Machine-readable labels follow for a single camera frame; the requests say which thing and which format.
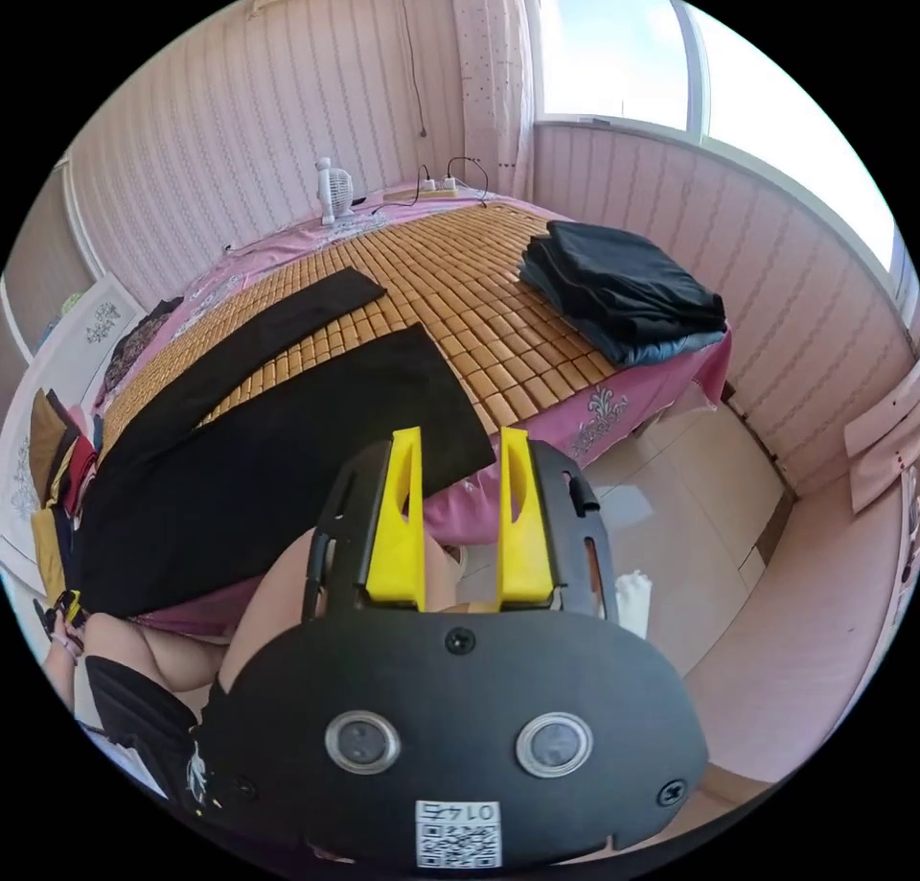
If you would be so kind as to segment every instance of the clothing pile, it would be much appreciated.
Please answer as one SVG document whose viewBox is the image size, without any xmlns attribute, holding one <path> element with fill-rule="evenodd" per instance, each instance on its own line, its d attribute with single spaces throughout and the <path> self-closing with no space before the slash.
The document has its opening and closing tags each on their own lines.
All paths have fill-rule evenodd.
<svg viewBox="0 0 920 881">
<path fill-rule="evenodd" d="M 96 454 L 96 446 L 54 390 L 39 390 L 29 432 L 29 471 L 39 504 L 32 514 L 32 532 L 38 572 L 51 599 L 64 592 L 72 571 L 74 531 L 96 473 Z"/>
<path fill-rule="evenodd" d="M 112 350 L 112 359 L 105 370 L 103 383 L 96 394 L 94 408 L 100 408 L 106 396 L 115 390 L 115 387 L 127 375 L 128 370 L 137 362 L 141 353 L 156 337 L 156 333 L 163 327 L 166 320 L 182 304 L 182 297 L 162 300 L 137 325 L 119 340 Z"/>
<path fill-rule="evenodd" d="M 420 427 L 423 493 L 495 461 L 424 326 L 374 338 L 201 424 L 269 360 L 386 290 L 342 268 L 263 309 L 131 419 L 82 508 L 73 576 L 89 613 L 131 618 L 264 575 L 316 525 L 341 466 Z"/>
<path fill-rule="evenodd" d="M 620 367 L 718 343 L 722 298 L 632 232 L 552 220 L 523 252 L 520 278 Z"/>
</svg>

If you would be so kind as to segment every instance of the desk fan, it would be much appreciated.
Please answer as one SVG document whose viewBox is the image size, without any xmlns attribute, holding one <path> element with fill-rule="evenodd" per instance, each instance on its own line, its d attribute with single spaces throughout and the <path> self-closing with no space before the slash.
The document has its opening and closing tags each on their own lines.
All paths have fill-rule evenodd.
<svg viewBox="0 0 920 881">
<path fill-rule="evenodd" d="M 319 202 L 323 205 L 323 225 L 331 226 L 339 217 L 350 217 L 354 188 L 352 177 L 344 169 L 331 168 L 332 161 L 322 158 L 316 163 L 319 172 Z"/>
</svg>

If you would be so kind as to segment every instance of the hand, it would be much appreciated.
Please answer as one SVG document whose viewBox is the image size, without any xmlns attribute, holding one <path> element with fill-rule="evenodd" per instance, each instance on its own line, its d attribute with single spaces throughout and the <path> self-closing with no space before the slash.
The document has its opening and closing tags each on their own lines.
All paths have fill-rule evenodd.
<svg viewBox="0 0 920 881">
<path fill-rule="evenodd" d="M 75 629 L 60 610 L 55 610 L 55 635 L 66 642 L 75 658 L 83 653 L 83 629 Z"/>
</svg>

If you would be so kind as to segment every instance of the striped wallpaper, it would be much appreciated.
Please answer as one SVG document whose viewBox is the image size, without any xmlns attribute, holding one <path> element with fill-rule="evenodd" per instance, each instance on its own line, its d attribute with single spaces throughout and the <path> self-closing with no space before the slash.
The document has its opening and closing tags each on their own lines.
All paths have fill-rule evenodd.
<svg viewBox="0 0 920 881">
<path fill-rule="evenodd" d="M 34 354 L 64 300 L 93 283 L 67 219 L 63 168 L 55 169 L 38 193 L 3 276 L 19 334 Z"/>
<path fill-rule="evenodd" d="M 536 203 L 650 238 L 720 293 L 733 404 L 805 494 L 847 471 L 843 427 L 913 365 L 867 268 L 767 182 L 676 144 L 537 127 Z"/>
<path fill-rule="evenodd" d="M 422 163 L 442 174 L 464 143 L 452 1 L 404 4 L 289 0 L 253 17 L 238 4 L 135 73 L 72 150 L 103 266 L 150 307 L 227 245 L 316 215 L 321 156 L 357 196 Z"/>
</svg>

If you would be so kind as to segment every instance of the sticker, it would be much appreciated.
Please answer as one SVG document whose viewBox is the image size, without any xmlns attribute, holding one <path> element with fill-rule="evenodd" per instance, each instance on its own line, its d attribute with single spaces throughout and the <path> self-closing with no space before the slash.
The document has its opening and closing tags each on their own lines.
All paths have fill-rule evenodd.
<svg viewBox="0 0 920 881">
<path fill-rule="evenodd" d="M 420 869 L 501 868 L 497 801 L 416 801 L 415 854 Z"/>
</svg>

